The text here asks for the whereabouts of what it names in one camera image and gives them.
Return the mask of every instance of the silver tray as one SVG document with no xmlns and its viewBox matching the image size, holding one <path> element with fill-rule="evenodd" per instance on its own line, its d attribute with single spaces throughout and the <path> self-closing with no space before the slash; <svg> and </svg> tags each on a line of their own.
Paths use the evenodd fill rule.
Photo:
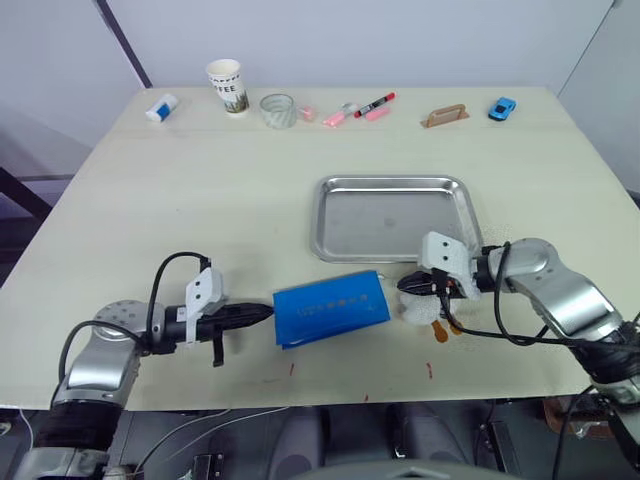
<svg viewBox="0 0 640 480">
<path fill-rule="evenodd" d="M 453 177 L 326 177 L 314 213 L 311 249 L 326 262 L 415 262 L 432 230 L 482 247 L 469 193 Z"/>
</svg>

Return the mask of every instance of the marker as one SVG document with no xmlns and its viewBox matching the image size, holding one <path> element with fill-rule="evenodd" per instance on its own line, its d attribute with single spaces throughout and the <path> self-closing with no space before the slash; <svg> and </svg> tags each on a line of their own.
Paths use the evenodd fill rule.
<svg viewBox="0 0 640 480">
<path fill-rule="evenodd" d="M 385 103 L 387 103 L 389 100 L 393 100 L 396 97 L 396 94 L 391 92 L 390 94 L 388 94 L 385 97 L 379 98 L 378 100 L 376 100 L 373 103 L 370 103 L 369 105 L 367 105 L 366 107 L 362 107 L 360 110 L 358 110 L 356 113 L 353 114 L 353 116 L 355 118 L 359 118 L 362 115 L 364 115 L 367 112 L 370 112 L 371 110 L 373 110 L 374 108 L 378 108 L 380 105 L 384 105 Z"/>
</svg>

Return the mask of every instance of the blue package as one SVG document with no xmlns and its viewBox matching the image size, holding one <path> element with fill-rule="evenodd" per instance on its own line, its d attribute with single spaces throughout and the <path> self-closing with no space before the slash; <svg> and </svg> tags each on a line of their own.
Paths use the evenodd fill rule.
<svg viewBox="0 0 640 480">
<path fill-rule="evenodd" d="M 276 292 L 273 305 L 276 343 L 285 350 L 391 318 L 373 271 Z"/>
</svg>

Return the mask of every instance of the blue toy car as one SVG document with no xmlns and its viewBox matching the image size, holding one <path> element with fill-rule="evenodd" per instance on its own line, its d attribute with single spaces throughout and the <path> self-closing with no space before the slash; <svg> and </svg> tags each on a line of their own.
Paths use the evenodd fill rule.
<svg viewBox="0 0 640 480">
<path fill-rule="evenodd" d="M 489 118 L 502 122 L 516 108 L 516 101 L 507 97 L 500 97 L 496 104 L 489 109 Z"/>
</svg>

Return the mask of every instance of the black cable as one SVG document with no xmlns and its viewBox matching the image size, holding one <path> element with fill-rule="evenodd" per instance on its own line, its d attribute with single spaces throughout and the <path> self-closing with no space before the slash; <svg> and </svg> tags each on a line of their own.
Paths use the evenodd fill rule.
<svg viewBox="0 0 640 480">
<path fill-rule="evenodd" d="M 480 429 L 478 431 L 478 435 L 476 436 L 475 442 L 473 444 L 473 464 L 478 465 L 478 454 L 480 449 L 480 439 L 482 438 L 482 434 L 487 431 L 487 426 L 489 422 L 493 418 L 493 412 L 496 409 L 496 400 L 493 399 L 491 401 L 491 409 L 489 410 L 489 414 L 483 423 L 480 424 Z"/>
<path fill-rule="evenodd" d="M 145 339 L 147 341 L 148 349 L 151 349 L 151 345 L 153 344 L 153 333 L 151 331 L 153 325 L 153 310 L 155 309 L 156 297 L 158 296 L 158 287 L 160 286 L 160 279 L 162 278 L 162 274 L 164 273 L 164 269 L 169 265 L 171 260 L 174 260 L 179 257 L 194 257 L 200 260 L 200 271 L 203 271 L 205 268 L 211 266 L 211 260 L 209 260 L 204 255 L 196 252 L 176 252 L 172 255 L 169 255 L 158 267 L 158 271 L 156 272 L 156 276 L 153 279 L 153 286 L 151 287 L 151 296 L 149 297 L 149 306 L 147 307 L 147 325 L 145 329 Z"/>
<path fill-rule="evenodd" d="M 558 473 L 560 471 L 560 460 L 562 459 L 562 450 L 564 448 L 564 440 L 567 435 L 567 428 L 569 427 L 569 421 L 571 420 L 571 415 L 573 411 L 576 409 L 578 402 L 582 397 L 584 397 L 587 393 L 593 390 L 593 386 L 589 385 L 582 392 L 575 395 L 571 399 L 571 403 L 569 404 L 569 409 L 562 420 L 562 428 L 560 429 L 560 438 L 558 438 L 558 446 L 556 448 L 556 458 L 553 461 L 553 474 L 551 475 L 551 480 L 558 480 Z"/>
<path fill-rule="evenodd" d="M 67 374 L 67 356 L 69 355 L 69 349 L 71 348 L 71 343 L 73 343 L 73 339 L 75 338 L 75 336 L 84 327 L 105 327 L 111 330 L 115 330 L 116 332 L 122 333 L 126 337 L 136 342 L 136 345 L 138 345 L 138 347 L 140 347 L 141 349 L 143 350 L 146 349 L 146 343 L 144 342 L 144 340 L 142 340 L 142 338 L 137 336 L 132 331 L 127 330 L 124 327 L 121 327 L 120 325 L 114 325 L 113 323 L 103 322 L 100 320 L 87 320 L 86 322 L 80 322 L 78 325 L 73 327 L 71 332 L 69 332 L 69 335 L 67 336 L 67 339 L 65 340 L 64 345 L 62 347 L 62 351 L 60 352 L 60 360 L 58 361 L 58 382 L 59 383 L 62 383 L 62 381 L 64 380 L 64 377 Z"/>
<path fill-rule="evenodd" d="M 504 335 L 504 338 L 509 340 L 514 345 L 519 347 L 528 347 L 536 343 L 535 340 L 519 340 L 512 336 L 502 323 L 502 315 L 500 315 L 500 288 L 502 287 L 502 281 L 504 280 L 504 269 L 507 265 L 507 258 L 511 251 L 511 242 L 505 242 L 502 246 L 502 256 L 500 257 L 500 265 L 498 266 L 498 274 L 496 275 L 496 284 L 493 290 L 493 314 L 496 317 L 496 323 L 498 329 Z"/>
<path fill-rule="evenodd" d="M 453 316 L 451 310 L 449 309 L 449 299 L 446 294 L 438 294 L 440 298 L 440 305 L 442 305 L 442 310 L 445 313 L 445 317 L 450 325 L 460 330 L 462 333 L 466 333 L 469 335 L 474 335 L 476 337 L 484 337 L 484 338 L 500 338 L 506 339 L 503 334 L 497 332 L 484 332 L 482 330 L 472 330 L 470 328 L 463 327 L 458 320 Z M 580 340 L 580 339 L 564 339 L 564 338 L 542 338 L 542 337 L 528 337 L 526 335 L 511 335 L 513 338 L 518 340 L 533 340 L 534 343 L 542 343 L 546 345 L 564 345 L 565 347 L 588 347 L 588 348 L 604 348 L 610 350 L 619 350 L 623 352 L 632 352 L 632 353 L 640 353 L 640 347 L 635 345 L 620 345 L 616 343 L 605 343 L 605 342 L 592 342 L 589 340 Z"/>
</svg>

